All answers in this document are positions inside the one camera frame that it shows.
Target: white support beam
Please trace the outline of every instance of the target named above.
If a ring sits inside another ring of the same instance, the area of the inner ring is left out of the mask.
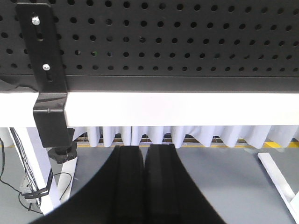
[[[37,96],[0,93],[0,127],[36,126]],[[70,92],[65,114],[75,127],[299,125],[298,99],[294,93]]]
[[[284,203],[289,209],[291,215],[293,216],[295,222],[299,224],[299,200],[294,194],[290,185],[286,181],[283,174],[280,172],[275,161],[272,159],[269,153],[258,153],[258,158],[261,160],[263,166],[265,167],[268,175],[272,179],[275,187],[277,188],[280,196],[282,197]]]
[[[15,130],[19,135],[24,147],[29,166],[32,169],[38,188],[45,188],[47,185],[51,164],[47,150],[42,146],[37,129],[34,127],[16,127]],[[42,197],[42,203],[40,207],[41,212],[46,215],[58,207],[60,205],[59,198],[60,194],[57,190],[55,179],[53,179],[50,193],[47,196]]]

